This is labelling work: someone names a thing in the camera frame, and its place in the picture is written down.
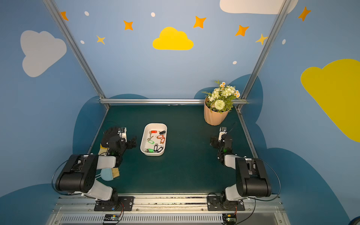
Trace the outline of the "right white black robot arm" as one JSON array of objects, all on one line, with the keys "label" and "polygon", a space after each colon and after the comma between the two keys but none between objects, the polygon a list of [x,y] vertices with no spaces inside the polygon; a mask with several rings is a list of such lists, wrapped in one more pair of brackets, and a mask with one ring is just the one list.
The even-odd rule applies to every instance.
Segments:
[{"label": "right white black robot arm", "polygon": [[266,202],[265,198],[272,195],[272,186],[265,168],[267,163],[259,158],[233,154],[232,144],[232,138],[225,132],[210,139],[210,145],[217,149],[218,161],[235,171],[235,184],[226,187],[221,195],[207,195],[209,211],[235,210],[246,198]]}]

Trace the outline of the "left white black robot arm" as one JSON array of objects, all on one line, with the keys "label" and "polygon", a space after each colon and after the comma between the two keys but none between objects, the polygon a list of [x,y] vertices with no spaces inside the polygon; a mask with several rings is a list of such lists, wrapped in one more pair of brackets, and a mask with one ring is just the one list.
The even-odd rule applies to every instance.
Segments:
[{"label": "left white black robot arm", "polygon": [[120,176],[119,165],[127,149],[137,146],[137,138],[128,140],[119,135],[104,137],[100,154],[73,154],[63,167],[52,188],[61,195],[82,195],[95,199],[95,211],[128,211],[114,187],[98,181],[112,181]]}]

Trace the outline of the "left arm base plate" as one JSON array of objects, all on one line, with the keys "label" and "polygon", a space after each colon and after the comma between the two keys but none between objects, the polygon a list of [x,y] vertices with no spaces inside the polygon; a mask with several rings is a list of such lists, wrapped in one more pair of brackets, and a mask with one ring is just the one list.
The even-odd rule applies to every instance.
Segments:
[{"label": "left arm base plate", "polygon": [[134,205],[134,196],[119,196],[114,201],[96,201],[95,212],[130,212]]}]

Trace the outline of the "orange tag key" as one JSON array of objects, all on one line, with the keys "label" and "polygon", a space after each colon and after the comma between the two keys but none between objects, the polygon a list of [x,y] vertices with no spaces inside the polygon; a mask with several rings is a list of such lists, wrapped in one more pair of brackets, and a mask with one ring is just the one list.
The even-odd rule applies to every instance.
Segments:
[{"label": "orange tag key", "polygon": [[166,141],[166,136],[165,135],[159,135],[157,136],[157,140],[159,140],[159,144],[164,144]]}]

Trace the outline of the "white oval storage box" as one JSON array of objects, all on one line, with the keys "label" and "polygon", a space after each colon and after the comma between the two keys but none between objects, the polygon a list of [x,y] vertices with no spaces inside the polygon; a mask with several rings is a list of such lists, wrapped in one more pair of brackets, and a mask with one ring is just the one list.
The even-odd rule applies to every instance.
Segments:
[{"label": "white oval storage box", "polygon": [[[156,130],[157,133],[155,134],[150,134],[150,130]],[[159,136],[159,132],[161,131],[166,131],[166,133],[164,134],[166,136],[166,141],[167,141],[167,126],[163,123],[149,123],[145,126],[144,128],[144,132],[143,132],[143,136],[141,139],[141,145],[140,145],[140,150],[141,152],[146,155],[146,156],[151,156],[151,157],[158,157],[164,154],[165,152],[165,148],[166,148],[166,141],[164,144],[159,144],[159,140],[157,140],[157,136]],[[150,144],[147,142],[147,138],[153,136],[152,140],[155,142],[154,144]],[[149,153],[149,152],[145,152],[145,149],[154,149],[154,145],[158,144],[158,147],[163,147],[163,151],[160,153],[154,152],[154,153]]]}]

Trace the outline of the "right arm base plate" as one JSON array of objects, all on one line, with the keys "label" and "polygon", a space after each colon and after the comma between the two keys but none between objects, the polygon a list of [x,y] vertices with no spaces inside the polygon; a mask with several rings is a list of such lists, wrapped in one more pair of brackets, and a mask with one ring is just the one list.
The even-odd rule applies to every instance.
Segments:
[{"label": "right arm base plate", "polygon": [[206,200],[208,211],[245,211],[243,201],[229,201],[216,195],[208,195]]}]

